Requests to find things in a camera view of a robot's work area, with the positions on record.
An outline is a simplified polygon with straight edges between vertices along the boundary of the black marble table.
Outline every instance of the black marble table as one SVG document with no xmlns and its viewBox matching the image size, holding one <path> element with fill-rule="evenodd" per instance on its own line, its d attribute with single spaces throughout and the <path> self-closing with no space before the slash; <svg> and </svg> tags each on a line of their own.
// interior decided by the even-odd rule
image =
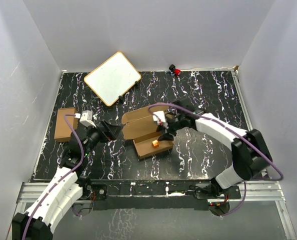
<svg viewBox="0 0 297 240">
<path fill-rule="evenodd" d="M 106 106 L 84 83 L 87 73 L 64 73 L 32 182 L 50 180 L 67 143 L 54 140 L 57 110 L 75 107 L 92 110 L 94 122 L 121 124 L 126 112 L 189 97 L 197 108 L 205 108 L 233 126 L 247 129 L 231 71 L 184 71 L 180 77 L 164 71 L 141 72 L 139 87 L 125 94 L 125 102 Z M 230 151 L 215 139 L 192 129 L 178 131 L 172 150 L 139 160 L 133 145 L 118 139 L 99 143 L 87 158 L 83 172 L 94 180 L 208 180 L 229 167 Z"/>
</svg>

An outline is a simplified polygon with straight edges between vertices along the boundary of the orange cube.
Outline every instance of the orange cube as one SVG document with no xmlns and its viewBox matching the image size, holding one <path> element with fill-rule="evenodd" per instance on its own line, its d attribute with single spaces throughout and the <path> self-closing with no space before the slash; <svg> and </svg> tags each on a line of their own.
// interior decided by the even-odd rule
<svg viewBox="0 0 297 240">
<path fill-rule="evenodd" d="M 152 146 L 153 146 L 153 148 L 158 148 L 160 146 L 159 141 L 158 140 L 152 141 Z"/>
</svg>

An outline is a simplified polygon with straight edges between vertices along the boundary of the closed cardboard box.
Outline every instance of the closed cardboard box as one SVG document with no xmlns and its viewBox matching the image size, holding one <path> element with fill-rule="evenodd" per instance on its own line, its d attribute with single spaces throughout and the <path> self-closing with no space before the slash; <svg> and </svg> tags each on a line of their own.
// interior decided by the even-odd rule
<svg viewBox="0 0 297 240">
<path fill-rule="evenodd" d="M 57 110 L 57 117 L 56 117 L 56 125 L 55 125 L 55 134 L 54 139 L 55 141 L 62 143 L 68 142 L 71 139 L 71 129 L 69 128 L 68 124 L 64 120 L 65 114 L 76 114 L 77 111 L 74 107 L 69 108 L 60 108 Z M 68 122 L 72 125 L 73 129 L 78 128 L 78 119 L 74 118 L 73 116 L 66 117 Z"/>
<path fill-rule="evenodd" d="M 133 140 L 139 159 L 143 159 L 154 154 L 158 154 L 173 148 L 173 141 L 160 141 L 159 147 L 154 148 L 152 142 L 161 135 L 156 132 L 157 124 L 153 121 L 152 115 L 148 111 L 149 106 L 139 108 L 134 111 L 124 113 L 121 122 L 125 140 Z M 154 107 L 154 112 L 165 111 L 168 106 Z"/>
</svg>

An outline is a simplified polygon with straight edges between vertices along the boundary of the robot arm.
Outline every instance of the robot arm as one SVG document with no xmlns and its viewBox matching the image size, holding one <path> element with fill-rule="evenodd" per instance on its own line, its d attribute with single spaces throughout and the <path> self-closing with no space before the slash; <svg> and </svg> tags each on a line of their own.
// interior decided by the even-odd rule
<svg viewBox="0 0 297 240">
<path fill-rule="evenodd" d="M 237 128 L 219 120 L 205 110 L 195 110 L 188 98 L 177 100 L 174 104 L 203 116 L 204 118 L 197 117 L 196 115 L 193 116 L 182 110 L 178 110 L 177 114 L 165 114 L 162 111 L 154 112 L 153 120 L 155 120 L 158 125 L 157 131 L 161 132 L 158 141 L 173 140 L 177 130 L 188 127 L 210 135 L 224 144 L 232 152 L 232 165 L 211 179 L 211 186 L 208 189 L 212 191 L 214 197 L 218 197 L 226 189 L 239 182 L 252 179 L 270 165 L 269 162 L 231 132 L 233 131 L 244 139 L 247 139 L 272 161 L 263 136 L 258 130 L 253 129 L 252 131 L 247 131 Z"/>
<path fill-rule="evenodd" d="M 106 121 L 101 121 L 101 125 L 96 126 L 92 122 L 92 111 L 84 111 L 81 115 L 76 114 L 75 117 L 80 118 L 80 123 L 84 125 L 75 130 L 82 143 L 84 153 L 93 150 L 99 142 L 116 140 L 122 129 L 120 126 L 110 125 Z M 17 213 L 14 216 L 12 220 L 13 240 L 23 239 L 24 229 L 30 217 L 32 220 L 25 236 L 26 240 L 53 239 L 53 233 L 65 213 L 76 200 L 87 192 L 90 180 L 82 175 L 87 161 L 83 161 L 75 171 L 69 173 L 79 164 L 81 154 L 81 147 L 72 133 L 68 147 L 63 152 L 61 164 L 49 185 L 24 214 Z M 60 179 L 66 174 L 68 175 L 61 181 Z"/>
</svg>

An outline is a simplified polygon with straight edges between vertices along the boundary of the whiteboard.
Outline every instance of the whiteboard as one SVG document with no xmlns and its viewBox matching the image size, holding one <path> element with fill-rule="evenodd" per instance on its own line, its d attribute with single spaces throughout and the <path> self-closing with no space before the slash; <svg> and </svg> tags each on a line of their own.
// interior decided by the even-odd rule
<svg viewBox="0 0 297 240">
<path fill-rule="evenodd" d="M 119 96 L 124 95 L 141 77 L 123 53 L 118 51 L 90 72 L 84 82 L 105 105 L 112 106 Z"/>
</svg>

